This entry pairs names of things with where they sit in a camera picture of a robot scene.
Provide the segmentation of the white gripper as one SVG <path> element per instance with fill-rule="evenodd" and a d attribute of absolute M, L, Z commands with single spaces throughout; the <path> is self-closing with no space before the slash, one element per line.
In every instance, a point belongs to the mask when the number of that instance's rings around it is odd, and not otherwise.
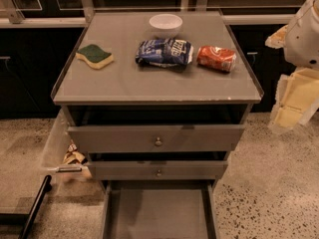
<path fill-rule="evenodd" d="M 306 0 L 265 45 L 284 48 L 285 60 L 297 66 L 290 76 L 280 76 L 268 125 L 274 133 L 285 133 L 306 125 L 319 109 L 319 0 Z"/>

